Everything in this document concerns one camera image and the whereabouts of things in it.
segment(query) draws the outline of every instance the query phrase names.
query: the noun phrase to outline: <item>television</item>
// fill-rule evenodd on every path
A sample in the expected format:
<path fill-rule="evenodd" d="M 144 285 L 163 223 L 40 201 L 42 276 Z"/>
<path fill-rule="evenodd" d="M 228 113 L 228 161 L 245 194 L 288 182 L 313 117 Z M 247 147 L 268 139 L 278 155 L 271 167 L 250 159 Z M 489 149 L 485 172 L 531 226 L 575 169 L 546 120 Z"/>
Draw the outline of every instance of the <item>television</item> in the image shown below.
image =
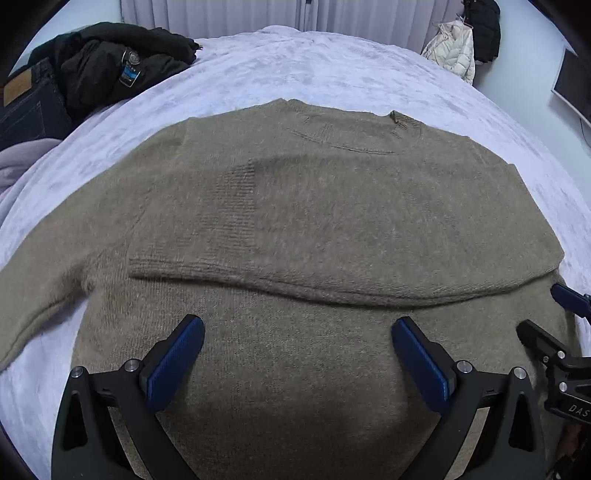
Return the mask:
<path fill-rule="evenodd" d="M 564 100 L 591 128 L 591 75 L 568 48 L 552 91 Z"/>

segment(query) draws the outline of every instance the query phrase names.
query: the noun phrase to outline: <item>white puffer jacket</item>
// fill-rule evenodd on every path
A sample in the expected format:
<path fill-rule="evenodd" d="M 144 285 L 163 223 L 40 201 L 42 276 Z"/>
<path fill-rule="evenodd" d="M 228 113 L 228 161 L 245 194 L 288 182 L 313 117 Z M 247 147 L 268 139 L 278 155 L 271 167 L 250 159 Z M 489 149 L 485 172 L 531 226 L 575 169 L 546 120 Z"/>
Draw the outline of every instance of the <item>white puffer jacket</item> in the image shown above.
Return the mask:
<path fill-rule="evenodd" d="M 425 46 L 421 55 L 472 85 L 476 71 L 474 40 L 472 29 L 462 20 L 440 24 L 439 33 Z"/>

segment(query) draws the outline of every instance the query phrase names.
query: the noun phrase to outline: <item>leather label patch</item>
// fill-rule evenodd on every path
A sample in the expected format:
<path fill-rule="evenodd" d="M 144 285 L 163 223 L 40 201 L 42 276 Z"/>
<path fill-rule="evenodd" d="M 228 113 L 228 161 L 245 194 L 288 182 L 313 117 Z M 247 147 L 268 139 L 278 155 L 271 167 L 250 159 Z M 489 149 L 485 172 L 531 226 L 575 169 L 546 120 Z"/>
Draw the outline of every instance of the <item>leather label patch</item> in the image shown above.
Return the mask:
<path fill-rule="evenodd" d="M 20 75 L 14 77 L 4 87 L 4 106 L 7 106 L 15 98 L 31 89 L 33 81 L 31 78 L 31 69 L 27 69 Z"/>

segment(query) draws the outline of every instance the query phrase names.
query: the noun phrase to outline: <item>bedspread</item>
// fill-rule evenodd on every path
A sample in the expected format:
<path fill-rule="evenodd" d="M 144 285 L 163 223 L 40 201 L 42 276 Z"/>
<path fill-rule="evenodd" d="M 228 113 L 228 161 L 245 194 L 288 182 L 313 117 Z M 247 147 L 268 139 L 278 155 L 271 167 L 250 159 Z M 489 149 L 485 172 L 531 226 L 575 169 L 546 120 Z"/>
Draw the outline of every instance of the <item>bedspread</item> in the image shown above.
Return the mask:
<path fill-rule="evenodd" d="M 395 109 L 514 163 L 566 252 L 561 274 L 570 287 L 591 290 L 591 211 L 572 179 L 538 139 L 453 73 L 396 46 L 288 27 L 198 42 L 204 50 L 191 68 L 93 115 L 44 157 L 0 226 L 0 267 L 70 193 L 162 127 L 297 98 L 378 115 Z M 81 301 L 60 313 L 0 374 L 0 421 L 41 480 L 50 478 L 54 422 L 84 309 Z M 579 329 L 591 355 L 589 326 L 579 319 Z"/>

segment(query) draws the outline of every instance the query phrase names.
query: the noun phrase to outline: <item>black jacket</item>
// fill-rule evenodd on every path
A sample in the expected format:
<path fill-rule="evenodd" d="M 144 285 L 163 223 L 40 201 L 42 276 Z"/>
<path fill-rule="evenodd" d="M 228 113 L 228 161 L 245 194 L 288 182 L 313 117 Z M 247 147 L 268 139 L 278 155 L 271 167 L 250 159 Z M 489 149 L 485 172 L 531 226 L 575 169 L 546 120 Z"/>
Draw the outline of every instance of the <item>black jacket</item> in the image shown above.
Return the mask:
<path fill-rule="evenodd" d="M 501 9 L 495 0 L 464 0 L 466 23 L 473 27 L 474 59 L 483 63 L 499 56 Z"/>
<path fill-rule="evenodd" d="M 162 28 L 103 22 L 38 46 L 12 77 L 48 58 L 76 126 L 96 107 L 131 98 L 182 72 L 199 48 Z"/>

